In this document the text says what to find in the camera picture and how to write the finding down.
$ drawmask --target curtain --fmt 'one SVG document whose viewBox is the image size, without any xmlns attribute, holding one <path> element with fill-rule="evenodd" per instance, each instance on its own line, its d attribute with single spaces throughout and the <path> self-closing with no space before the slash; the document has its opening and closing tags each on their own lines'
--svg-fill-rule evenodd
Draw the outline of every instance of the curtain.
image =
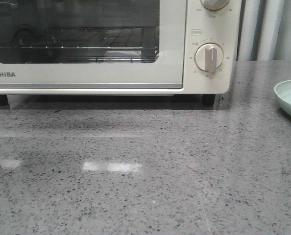
<svg viewBox="0 0 291 235">
<path fill-rule="evenodd" d="M 291 0 L 243 0 L 238 60 L 291 60 Z"/>
</svg>

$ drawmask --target speckled stone surface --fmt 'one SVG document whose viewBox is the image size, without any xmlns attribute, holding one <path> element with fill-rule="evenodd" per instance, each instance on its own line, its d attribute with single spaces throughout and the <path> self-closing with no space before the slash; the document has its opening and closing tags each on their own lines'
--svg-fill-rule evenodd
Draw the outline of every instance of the speckled stone surface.
<svg viewBox="0 0 291 235">
<path fill-rule="evenodd" d="M 291 62 L 237 63 L 200 96 L 10 96 L 0 235 L 291 235 Z"/>
</svg>

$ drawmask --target glass window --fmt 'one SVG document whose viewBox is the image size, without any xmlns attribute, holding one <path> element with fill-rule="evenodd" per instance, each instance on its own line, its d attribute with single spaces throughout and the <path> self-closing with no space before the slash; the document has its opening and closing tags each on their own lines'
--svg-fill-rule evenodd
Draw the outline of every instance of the glass window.
<svg viewBox="0 0 291 235">
<path fill-rule="evenodd" d="M 160 0 L 0 0 L 1 63 L 153 63 Z"/>
</svg>

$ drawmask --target oven foot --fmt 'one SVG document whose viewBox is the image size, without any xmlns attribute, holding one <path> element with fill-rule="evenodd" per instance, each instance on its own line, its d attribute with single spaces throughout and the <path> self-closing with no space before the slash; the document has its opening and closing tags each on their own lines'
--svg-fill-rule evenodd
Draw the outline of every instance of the oven foot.
<svg viewBox="0 0 291 235">
<path fill-rule="evenodd" d="M 202 95 L 202 104 L 204 106 L 211 107 L 214 105 L 215 94 L 203 94 Z"/>
<path fill-rule="evenodd" d="M 8 105 L 8 98 L 6 94 L 0 94 L 0 106 Z"/>
</svg>

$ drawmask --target timer knob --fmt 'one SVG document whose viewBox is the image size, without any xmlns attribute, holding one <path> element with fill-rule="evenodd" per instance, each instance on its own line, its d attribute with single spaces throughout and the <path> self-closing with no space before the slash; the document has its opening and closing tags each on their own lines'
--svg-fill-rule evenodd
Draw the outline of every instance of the timer knob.
<svg viewBox="0 0 291 235">
<path fill-rule="evenodd" d="M 223 8 L 229 0 L 201 0 L 202 5 L 209 10 L 215 11 Z"/>
<path fill-rule="evenodd" d="M 195 63 L 199 69 L 214 73 L 222 64 L 223 50 L 216 44 L 208 43 L 201 46 L 195 54 Z"/>
</svg>

